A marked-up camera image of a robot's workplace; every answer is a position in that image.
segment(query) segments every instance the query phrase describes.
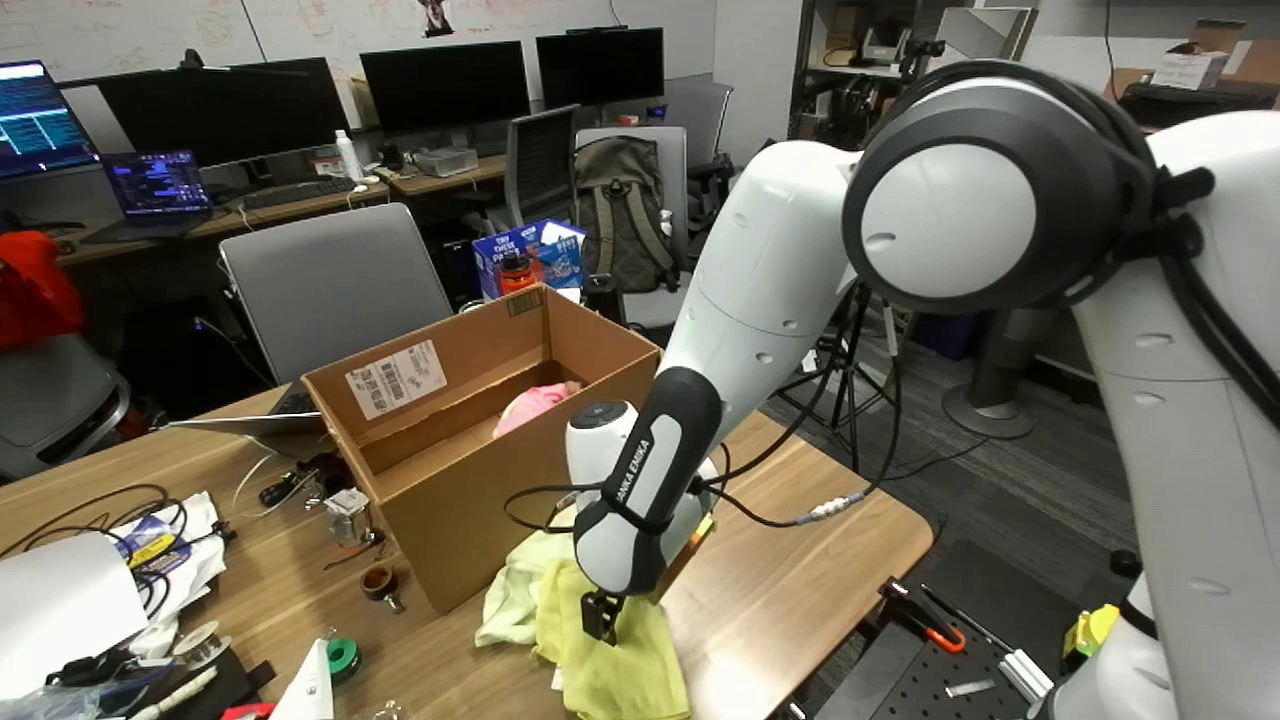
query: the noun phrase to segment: black bag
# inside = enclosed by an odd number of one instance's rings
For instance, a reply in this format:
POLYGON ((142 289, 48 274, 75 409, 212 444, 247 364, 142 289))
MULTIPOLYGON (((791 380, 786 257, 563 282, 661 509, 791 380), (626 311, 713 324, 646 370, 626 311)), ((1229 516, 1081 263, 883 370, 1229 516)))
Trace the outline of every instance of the black bag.
POLYGON ((576 219, 589 232, 583 268, 590 289, 674 289, 674 252, 661 232, 661 159, 641 137, 602 137, 576 146, 576 219))

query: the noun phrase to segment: wooden desk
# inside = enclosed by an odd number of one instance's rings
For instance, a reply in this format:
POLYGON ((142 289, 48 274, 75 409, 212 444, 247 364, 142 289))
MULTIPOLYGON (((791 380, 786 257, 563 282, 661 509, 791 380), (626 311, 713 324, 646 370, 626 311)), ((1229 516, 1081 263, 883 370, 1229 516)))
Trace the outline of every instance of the wooden desk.
POLYGON ((238 208, 238 204, 225 204, 216 208, 212 219, 202 219, 201 229, 193 229, 184 238, 85 238, 70 242, 70 252, 61 257, 62 268, 75 263, 98 263, 111 257, 130 257, 130 252, 150 252, 162 242, 216 242, 225 235, 247 232, 247 229, 272 229, 272 224, 287 224, 287 219, 305 219, 305 216, 328 216, 328 212, 345 212, 345 208, 363 208, 363 204, 389 204, 389 201, 424 201, 424 197, 443 197, 443 191, 460 191, 470 184, 488 184, 498 178, 506 166, 505 156, 485 156, 475 166, 460 172, 460 175, 424 175, 424 172, 402 172, 394 178, 379 178, 368 184, 359 191, 346 197, 307 197, 307 201, 290 201, 290 204, 265 204, 265 208, 238 208))
MULTIPOLYGON (((752 415, 731 455, 755 455, 781 425, 752 415)), ((324 510, 258 516, 257 486, 231 509, 231 483, 258 451, 247 441, 162 427, 123 448, 0 486, 0 544, 45 516, 118 483, 162 483, 177 497, 208 486, 234 528, 228 573, 186 624, 219 618, 243 663, 272 661, 281 694, 305 649, 340 630, 363 649, 363 667, 336 686, 336 710, 354 714, 399 698, 408 714, 563 714, 550 673, 525 649, 470 649, 481 596, 434 616, 402 587, 402 616, 359 596, 373 556, 336 556, 324 510)), ((805 441, 786 441, 731 491, 758 510, 791 516, 859 483, 805 441)), ((883 575, 903 575, 931 528, 877 491, 859 509, 791 532, 755 528, 720 509, 720 528, 672 582, 664 608, 684 661, 696 714, 752 720, 783 703, 807 673, 871 613, 883 575)))

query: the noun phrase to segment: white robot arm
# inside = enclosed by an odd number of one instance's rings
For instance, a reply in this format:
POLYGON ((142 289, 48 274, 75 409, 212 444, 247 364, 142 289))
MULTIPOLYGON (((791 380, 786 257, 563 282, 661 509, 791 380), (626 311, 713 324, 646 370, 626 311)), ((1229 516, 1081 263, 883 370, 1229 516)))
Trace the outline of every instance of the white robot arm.
POLYGON ((797 367, 853 273, 906 307, 1074 305, 1147 568, 1132 602, 1159 640, 1125 624, 1042 709, 1280 714, 1276 229, 1276 112, 1147 145, 1112 105, 1010 65, 931 72, 859 156, 774 145, 731 187, 619 455, 576 472, 602 479, 576 561, 617 596, 664 578, 707 510, 696 463, 797 367), (1255 355, 1169 289, 1183 268, 1255 355))

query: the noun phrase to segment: pink object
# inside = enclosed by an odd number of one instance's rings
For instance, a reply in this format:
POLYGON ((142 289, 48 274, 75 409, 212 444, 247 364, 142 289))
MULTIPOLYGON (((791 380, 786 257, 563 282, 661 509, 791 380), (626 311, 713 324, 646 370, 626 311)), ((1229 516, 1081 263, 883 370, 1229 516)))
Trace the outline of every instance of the pink object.
POLYGON ((541 412, 546 412, 546 409, 563 405, 567 397, 576 397, 576 388, 579 388, 579 382, 567 380, 567 382, 534 382, 534 388, 519 393, 519 397, 505 409, 505 415, 495 419, 493 436, 505 436, 505 431, 534 419, 541 412))

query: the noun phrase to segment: screwdriver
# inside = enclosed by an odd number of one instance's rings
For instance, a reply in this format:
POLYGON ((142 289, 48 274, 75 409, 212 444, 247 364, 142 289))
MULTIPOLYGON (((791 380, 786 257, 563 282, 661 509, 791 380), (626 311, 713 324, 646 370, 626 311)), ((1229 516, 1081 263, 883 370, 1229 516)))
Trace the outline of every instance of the screwdriver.
POLYGON ((881 591, 883 591, 889 608, 901 613, 901 618, 903 618, 906 627, 914 627, 931 649, 940 649, 940 651, 949 651, 949 655, 964 655, 966 636, 964 636, 957 624, 949 624, 940 613, 931 613, 929 602, 918 602, 918 599, 906 591, 906 582, 889 578, 881 591))
POLYGON ((970 630, 981 630, 981 636, 997 649, 997 655, 998 655, 997 667, 1003 673, 1003 678, 1009 678, 1029 703, 1041 703, 1041 698, 1052 692, 1052 678, 1041 673, 1041 663, 1034 663, 1022 649, 1003 642, 991 627, 982 627, 982 624, 981 624, 975 616, 966 616, 964 608, 940 599, 929 582, 918 582, 918 591, 924 591, 934 608, 951 613, 959 624, 966 624, 970 630))

